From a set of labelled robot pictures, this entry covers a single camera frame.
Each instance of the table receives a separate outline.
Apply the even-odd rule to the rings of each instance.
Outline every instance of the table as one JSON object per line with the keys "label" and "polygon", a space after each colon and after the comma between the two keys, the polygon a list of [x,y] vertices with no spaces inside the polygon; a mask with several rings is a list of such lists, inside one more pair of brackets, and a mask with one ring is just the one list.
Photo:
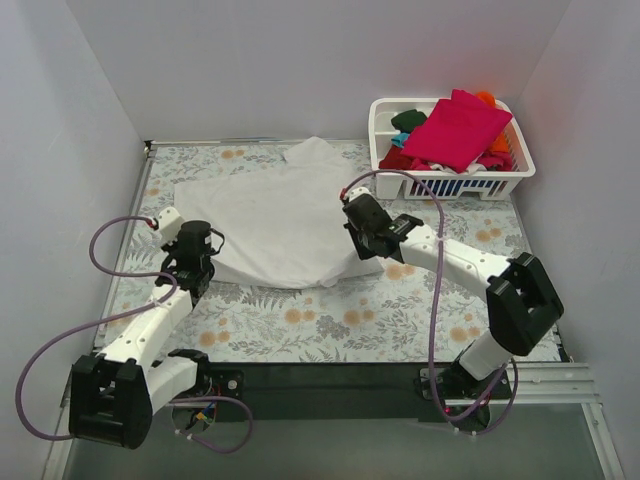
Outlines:
{"label": "table", "polygon": [[[215,176],[260,171],[284,164],[286,142],[181,145],[158,148],[142,186],[138,212],[153,216],[173,203],[173,185]],[[332,145],[359,172],[370,169],[365,142]],[[431,201],[382,202],[393,215],[409,213],[435,227]],[[461,197],[444,204],[445,235],[491,253],[517,256],[527,243],[510,201]],[[164,257],[159,237],[139,222],[123,249],[122,269],[152,271]],[[435,275],[383,260],[384,271],[340,281],[331,288],[278,290],[213,282],[195,311],[176,328],[162,354],[195,348],[220,362],[417,362],[427,358],[427,335]],[[118,279],[111,313],[142,304],[148,280]],[[486,306],[445,281],[436,335],[436,360],[452,361],[487,327]],[[103,328],[96,347],[111,342],[130,319]],[[559,361],[557,337],[549,333],[528,361]]]}

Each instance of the blue cloth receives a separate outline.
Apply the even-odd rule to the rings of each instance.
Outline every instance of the blue cloth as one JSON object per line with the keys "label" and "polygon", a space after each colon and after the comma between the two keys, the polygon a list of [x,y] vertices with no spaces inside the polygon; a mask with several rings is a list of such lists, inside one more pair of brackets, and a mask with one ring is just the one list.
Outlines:
{"label": "blue cloth", "polygon": [[391,143],[393,143],[396,147],[404,148],[404,142],[409,138],[408,133],[399,133],[395,137],[391,139]]}

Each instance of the cable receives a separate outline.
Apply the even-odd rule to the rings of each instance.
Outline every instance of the cable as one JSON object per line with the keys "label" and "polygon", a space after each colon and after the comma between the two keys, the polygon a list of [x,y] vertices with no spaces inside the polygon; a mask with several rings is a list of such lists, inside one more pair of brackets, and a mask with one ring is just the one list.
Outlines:
{"label": "cable", "polygon": [[242,410],[244,410],[244,413],[247,415],[247,420],[249,421],[249,427],[247,428],[247,433],[244,435],[244,438],[240,441],[240,443],[238,443],[238,445],[234,446],[234,447],[230,447],[230,448],[223,448],[223,447],[219,447],[217,445],[214,445],[213,443],[207,442],[206,440],[203,440],[202,438],[196,437],[193,434],[190,434],[188,432],[186,432],[185,430],[179,430],[181,435],[184,435],[185,437],[187,437],[190,440],[193,440],[195,442],[198,442],[200,445],[208,448],[209,450],[213,450],[216,453],[220,453],[220,454],[229,454],[229,453],[234,453],[237,452],[238,450],[240,450],[242,447],[244,447],[247,442],[249,441],[249,439],[251,438],[251,435],[253,433],[253,414],[251,413],[251,409],[243,402],[241,402],[240,400],[237,400],[235,398],[232,397],[222,397],[222,396],[213,396],[213,397],[199,397],[199,398],[175,398],[173,399],[171,402],[169,402],[169,405],[177,405],[180,403],[191,403],[191,402],[196,402],[196,401],[200,401],[200,402],[229,402],[229,403],[233,403],[234,405],[238,405],[240,408],[242,408]]}
{"label": "cable", "polygon": [[[442,408],[442,404],[440,403],[440,396],[438,394],[438,388],[437,388],[437,384],[436,384],[436,367],[435,367],[436,321],[437,321],[437,316],[438,316],[438,304],[439,304],[439,301],[440,301],[440,290],[442,288],[442,278],[443,278],[443,275],[444,275],[444,240],[443,240],[443,238],[444,238],[444,210],[442,209],[442,204],[441,204],[440,200],[438,200],[438,197],[435,196],[435,194],[427,186],[427,184],[423,180],[420,180],[415,175],[412,175],[412,174],[410,174],[408,172],[405,172],[404,170],[384,170],[384,171],[382,171],[382,170],[372,170],[370,172],[363,173],[362,175],[360,175],[357,178],[355,178],[349,185],[347,185],[347,187],[345,187],[342,190],[342,192],[340,193],[340,198],[342,199],[344,197],[344,195],[349,190],[351,190],[351,188],[353,188],[353,186],[355,184],[357,184],[358,182],[364,180],[367,177],[375,176],[378,173],[398,173],[400,175],[404,175],[405,177],[410,178],[411,180],[413,180],[414,182],[418,183],[419,185],[422,185],[422,187],[429,194],[429,196],[433,200],[433,203],[436,205],[436,208],[438,209],[438,214],[439,214],[439,217],[440,217],[439,221],[438,221],[438,238],[440,239],[440,241],[438,242],[438,262],[437,262],[437,268],[436,268],[436,281],[435,281],[435,287],[433,289],[433,301],[431,303],[431,324],[429,325],[429,361],[428,361],[428,363],[429,363],[429,383],[430,383],[431,394],[433,395],[434,403],[436,404],[436,407],[440,411],[440,414],[442,415],[442,417],[449,423],[453,423],[453,422],[458,422],[460,420],[464,420],[469,415],[471,415],[478,408],[478,406],[480,406],[480,404],[485,400],[485,398],[487,398],[488,395],[491,394],[491,391],[493,390],[493,387],[496,386],[496,384],[498,383],[498,381],[502,377],[502,374],[505,372],[505,370],[507,368],[507,365],[506,364],[503,365],[496,372],[496,374],[491,379],[491,382],[489,382],[489,385],[487,385],[487,388],[482,392],[482,394],[480,394],[480,396],[476,399],[476,401],[473,402],[464,412],[462,412],[459,415],[451,416],[451,415],[448,415],[447,412],[444,411],[444,408]],[[515,366],[516,364],[515,364],[515,361],[513,360],[513,358],[511,359],[511,364],[514,367],[514,375],[515,375],[514,376],[513,392],[512,392],[512,395],[511,395],[511,399],[509,400],[509,403],[507,404],[507,407],[505,408],[505,410],[502,413],[502,415],[500,416],[500,418],[495,422],[495,424],[492,425],[491,427],[481,431],[481,432],[477,432],[476,434],[484,434],[484,433],[489,433],[489,432],[493,431],[493,429],[496,426],[500,425],[500,423],[502,423],[504,421],[506,416],[511,411],[511,407],[513,405],[513,401],[515,400],[515,394],[516,394],[516,391],[518,390],[518,372],[517,372],[517,367]]]}
{"label": "cable", "polygon": [[[163,272],[149,272],[149,273],[116,272],[116,271],[111,270],[111,269],[109,269],[107,267],[104,267],[96,259],[95,246],[96,246],[96,242],[98,240],[98,237],[102,234],[102,232],[104,232],[111,225],[114,225],[114,224],[120,223],[120,222],[126,222],[126,221],[129,221],[129,220],[142,220],[147,225],[149,225],[150,227],[153,227],[153,220],[151,220],[148,217],[141,217],[141,216],[137,216],[137,215],[118,217],[118,218],[114,218],[113,220],[110,220],[109,222],[107,222],[104,225],[102,225],[96,231],[96,233],[93,234],[93,237],[91,238],[91,242],[89,243],[89,258],[91,259],[91,263],[93,263],[93,265],[98,270],[100,270],[101,272],[106,273],[106,274],[111,275],[111,276],[114,276],[114,277],[125,277],[125,278],[165,277],[165,278],[168,278],[169,280],[171,280],[171,289],[158,300],[158,302],[160,302],[160,303],[166,302],[169,299],[169,297],[171,297],[171,295],[173,295],[176,292],[176,290],[178,289],[178,282],[173,277],[173,275],[170,275],[168,273],[163,273]],[[73,335],[74,333],[78,333],[78,332],[81,332],[83,330],[87,330],[89,328],[95,328],[98,325],[101,325],[101,324],[104,324],[104,323],[110,323],[110,322],[113,322],[114,320],[118,320],[120,318],[125,318],[125,317],[131,316],[131,315],[137,315],[139,313],[146,312],[147,310],[151,310],[152,308],[155,308],[155,307],[156,307],[156,305],[154,303],[148,303],[148,304],[146,304],[146,305],[144,305],[142,307],[134,308],[133,310],[129,310],[127,312],[119,313],[117,315],[111,315],[110,317],[103,318],[103,319],[100,319],[100,320],[87,322],[87,323],[79,325],[77,327],[73,327],[73,328],[67,330],[66,332],[62,332],[61,334],[57,335],[56,337],[52,338],[47,343],[45,343],[43,346],[41,346],[36,351],[36,353],[34,353],[31,356],[31,358],[29,359],[27,364],[22,369],[22,372],[20,372],[20,376],[18,377],[18,383],[16,384],[16,391],[15,391],[15,398],[14,398],[15,399],[15,404],[16,404],[16,411],[18,412],[18,418],[20,419],[20,422],[22,422],[22,425],[24,425],[24,428],[26,428],[29,431],[29,433],[31,433],[32,435],[34,435],[34,436],[36,436],[38,438],[41,438],[42,440],[49,440],[49,441],[52,441],[52,442],[56,442],[56,441],[60,441],[60,440],[70,440],[70,439],[73,438],[73,435],[71,435],[71,434],[69,434],[69,435],[51,435],[51,434],[48,434],[48,433],[41,432],[40,430],[38,430],[36,427],[33,426],[33,424],[29,421],[29,419],[27,419],[27,416],[25,414],[24,405],[23,405],[23,401],[22,401],[22,390],[24,388],[24,382],[25,382],[25,380],[27,378],[27,375],[29,374],[29,371],[31,370],[31,367],[33,367],[33,364],[36,362],[36,360],[38,360],[38,358],[40,358],[40,356],[44,352],[46,352],[50,347],[52,347],[56,343],[60,342],[61,340],[64,340],[65,338]]]}

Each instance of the dark green cloth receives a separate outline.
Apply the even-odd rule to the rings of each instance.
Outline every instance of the dark green cloth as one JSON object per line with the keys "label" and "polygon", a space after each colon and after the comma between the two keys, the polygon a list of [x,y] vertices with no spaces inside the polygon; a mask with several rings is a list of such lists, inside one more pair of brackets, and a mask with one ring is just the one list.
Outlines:
{"label": "dark green cloth", "polygon": [[399,113],[391,119],[391,125],[402,133],[411,133],[413,129],[419,127],[427,121],[427,116],[417,110],[407,110]]}

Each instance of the metal frame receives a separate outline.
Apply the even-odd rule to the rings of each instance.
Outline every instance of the metal frame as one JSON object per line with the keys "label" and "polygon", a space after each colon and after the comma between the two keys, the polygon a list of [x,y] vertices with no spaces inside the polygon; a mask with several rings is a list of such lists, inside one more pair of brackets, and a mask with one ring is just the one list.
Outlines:
{"label": "metal frame", "polygon": [[[140,179],[136,189],[136,193],[131,205],[131,213],[135,214],[140,206],[142,195],[146,187],[147,178],[153,164],[153,158],[159,147],[167,146],[207,146],[207,145],[233,145],[233,144],[281,144],[291,143],[295,140],[278,140],[278,139],[224,139],[213,140],[203,142],[162,142],[151,141],[147,142],[145,152],[147,153],[147,161],[142,167]],[[365,142],[366,140],[334,140],[335,142],[353,143],[353,142]],[[516,216],[523,231],[525,242],[529,245],[526,234],[524,234],[524,228],[520,219],[520,214],[514,203]],[[129,226],[123,236],[121,248],[118,254],[116,262],[116,268],[121,268],[126,258],[126,247],[129,243],[131,235],[133,233],[133,227]],[[105,307],[103,309],[103,316],[108,315],[113,306],[115,294],[118,288],[118,279],[113,279]],[[561,341],[558,336],[558,343],[561,346]],[[606,420],[602,414],[602,404],[600,395],[595,386],[593,377],[587,364],[572,363],[572,362],[542,362],[542,363],[519,363],[518,370],[520,374],[519,391],[516,397],[515,403],[522,404],[581,404],[585,415],[585,420],[589,427],[589,432],[596,449],[600,464],[607,479],[624,479],[622,467],[615,452],[611,435],[607,428]],[[511,368],[507,371],[509,380],[513,381],[513,370]],[[448,401],[448,404],[464,405],[468,404],[468,400],[452,400]],[[506,403],[504,399],[492,399],[493,404]],[[64,434],[67,431],[69,409],[68,401],[65,398],[61,404],[61,413],[58,426],[56,429],[57,434]],[[49,457],[45,464],[43,473],[44,480],[56,480],[61,479],[66,463],[69,457],[72,440],[65,442],[55,442],[52,444],[52,448],[49,453]]]}

